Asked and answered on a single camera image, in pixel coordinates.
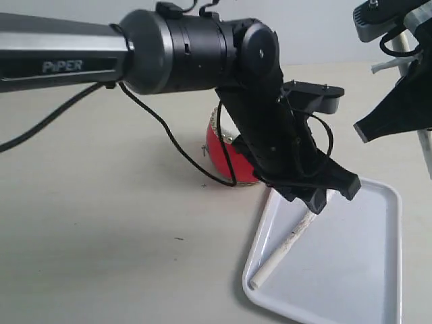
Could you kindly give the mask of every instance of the black clip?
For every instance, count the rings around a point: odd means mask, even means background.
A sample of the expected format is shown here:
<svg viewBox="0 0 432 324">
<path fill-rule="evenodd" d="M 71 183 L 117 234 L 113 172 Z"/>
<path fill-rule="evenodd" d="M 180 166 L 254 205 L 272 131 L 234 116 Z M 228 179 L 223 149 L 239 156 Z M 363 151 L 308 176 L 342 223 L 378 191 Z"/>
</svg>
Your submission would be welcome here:
<svg viewBox="0 0 432 324">
<path fill-rule="evenodd" d="M 184 10 L 170 2 L 158 2 L 156 3 L 156 12 L 165 19 L 181 19 L 183 17 Z"/>
</svg>

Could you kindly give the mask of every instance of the white wall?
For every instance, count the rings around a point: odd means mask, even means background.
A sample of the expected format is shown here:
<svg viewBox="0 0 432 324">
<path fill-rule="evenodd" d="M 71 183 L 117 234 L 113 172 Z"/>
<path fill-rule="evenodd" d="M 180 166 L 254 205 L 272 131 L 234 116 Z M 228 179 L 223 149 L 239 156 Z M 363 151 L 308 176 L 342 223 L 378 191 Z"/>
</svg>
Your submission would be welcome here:
<svg viewBox="0 0 432 324">
<path fill-rule="evenodd" d="M 199 4 L 210 0 L 200 0 Z M 80 20 L 118 22 L 129 11 L 152 9 L 155 0 L 2 0 L 0 11 Z M 173 0 L 184 7 L 192 0 Z M 352 10 L 362 0 L 221 0 L 224 20 L 256 17 L 276 30 L 283 64 L 385 59 L 377 42 L 359 41 Z"/>
</svg>

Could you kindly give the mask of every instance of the screw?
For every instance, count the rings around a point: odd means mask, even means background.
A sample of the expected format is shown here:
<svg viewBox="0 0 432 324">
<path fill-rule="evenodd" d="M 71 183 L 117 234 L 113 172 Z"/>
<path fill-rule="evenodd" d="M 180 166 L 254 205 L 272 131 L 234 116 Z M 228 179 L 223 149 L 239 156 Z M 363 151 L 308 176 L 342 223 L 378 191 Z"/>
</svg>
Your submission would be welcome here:
<svg viewBox="0 0 432 324">
<path fill-rule="evenodd" d="M 378 7 L 378 0 L 369 0 L 369 7 L 370 8 L 377 8 Z"/>
</svg>

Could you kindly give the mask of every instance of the white pole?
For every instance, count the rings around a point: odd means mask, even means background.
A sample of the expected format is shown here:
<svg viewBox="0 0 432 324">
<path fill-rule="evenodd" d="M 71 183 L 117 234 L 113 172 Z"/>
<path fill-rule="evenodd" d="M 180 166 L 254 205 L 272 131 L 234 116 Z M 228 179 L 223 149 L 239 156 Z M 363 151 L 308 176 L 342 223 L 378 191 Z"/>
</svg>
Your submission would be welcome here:
<svg viewBox="0 0 432 324">
<path fill-rule="evenodd" d="M 395 39 L 391 41 L 391 45 L 396 52 L 408 52 L 410 50 L 410 45 L 408 44 L 408 39 L 404 32 L 395 37 Z M 408 73 L 409 66 L 409 63 L 399 65 L 401 76 L 405 76 Z M 429 177 L 432 179 L 432 135 L 428 130 L 419 130 L 417 134 L 423 151 L 423 157 L 425 158 L 427 171 L 429 172 Z"/>
<path fill-rule="evenodd" d="M 330 202 L 331 197 L 334 195 L 334 190 L 327 191 L 327 203 Z M 281 263 L 284 257 L 293 247 L 294 243 L 301 237 L 301 235 L 306 231 L 308 226 L 315 220 L 317 215 L 311 211 L 307 211 L 306 215 L 297 224 L 283 241 L 283 243 L 276 248 L 276 250 L 271 253 L 270 257 L 264 262 L 263 266 L 255 273 L 255 275 L 250 280 L 250 287 L 256 290 L 262 286 L 263 283 L 270 277 L 270 275 L 275 271 L 277 266 Z"/>
</svg>

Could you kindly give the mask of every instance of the plastic tray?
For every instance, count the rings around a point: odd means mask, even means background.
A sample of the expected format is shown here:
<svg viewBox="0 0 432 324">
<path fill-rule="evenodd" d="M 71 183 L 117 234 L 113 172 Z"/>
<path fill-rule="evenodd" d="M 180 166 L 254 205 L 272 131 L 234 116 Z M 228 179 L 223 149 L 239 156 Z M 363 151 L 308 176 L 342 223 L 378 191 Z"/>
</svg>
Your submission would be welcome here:
<svg viewBox="0 0 432 324">
<path fill-rule="evenodd" d="M 242 285 L 263 308 L 305 324 L 402 322 L 401 199 L 392 188 L 362 180 L 352 202 L 336 193 L 257 290 L 251 277 L 307 212 L 272 190 Z"/>
</svg>

